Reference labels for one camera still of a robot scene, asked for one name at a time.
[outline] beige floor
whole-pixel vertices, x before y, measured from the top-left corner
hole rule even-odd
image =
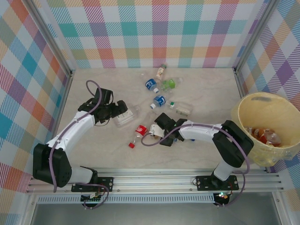
[[[105,127],[93,127],[77,143],[69,160],[72,165],[109,168],[215,168],[221,157],[213,144],[201,141],[177,142],[172,147],[144,147],[140,143],[130,149],[130,137],[150,110],[155,94],[145,89],[139,79],[141,72],[155,74],[157,69],[85,69],[75,74],[60,122],[61,131],[74,117],[77,108],[91,95],[86,90],[88,79],[113,90],[114,99],[141,108],[137,120],[117,128],[113,121]],[[230,119],[230,109],[240,96],[230,68],[168,68],[166,77],[184,77],[184,83],[174,90],[172,100],[194,105],[189,117],[194,122],[222,123]],[[168,113],[170,117],[179,117]]]

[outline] metal base plate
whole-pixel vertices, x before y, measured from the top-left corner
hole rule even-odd
[[[97,184],[106,186],[109,191],[113,190],[113,177],[98,177]],[[97,186],[84,186],[84,185],[72,185],[71,192],[98,192],[99,187]]]
[[[216,189],[216,187],[211,183],[210,176],[196,176],[196,184],[198,191],[233,191],[239,190],[239,184],[236,176],[229,176],[227,183],[225,183],[221,189]]]

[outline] white bottle cap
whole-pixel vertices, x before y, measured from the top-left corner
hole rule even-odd
[[[158,88],[155,88],[155,89],[153,89],[153,91],[154,91],[154,93],[158,93],[159,92],[159,89]]]
[[[151,109],[155,109],[155,108],[156,108],[156,105],[155,105],[154,103],[152,103],[152,104],[150,105],[150,108],[151,108]]]

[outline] gray floor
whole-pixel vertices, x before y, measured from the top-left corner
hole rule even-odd
[[[208,203],[38,205],[32,225],[279,225],[271,193],[246,193],[232,206]]]

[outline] colorful plaid backdrop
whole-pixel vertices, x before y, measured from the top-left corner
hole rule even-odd
[[[39,1],[45,0],[35,0],[41,9]],[[60,29],[80,68],[157,67],[164,61],[171,67],[189,68],[232,67],[244,41],[241,38],[251,27],[245,30],[246,24],[255,19],[252,10],[263,0],[47,3],[56,22],[51,24],[41,9],[44,20],[54,36],[53,28]],[[66,47],[59,45],[67,55]]]
[[[0,225],[14,225],[32,152],[52,136],[67,76],[21,0],[0,0]]]
[[[246,93],[276,93],[300,110],[300,0],[281,0],[241,73]],[[275,170],[284,179],[291,217],[299,224],[300,153],[292,161],[279,161]]]

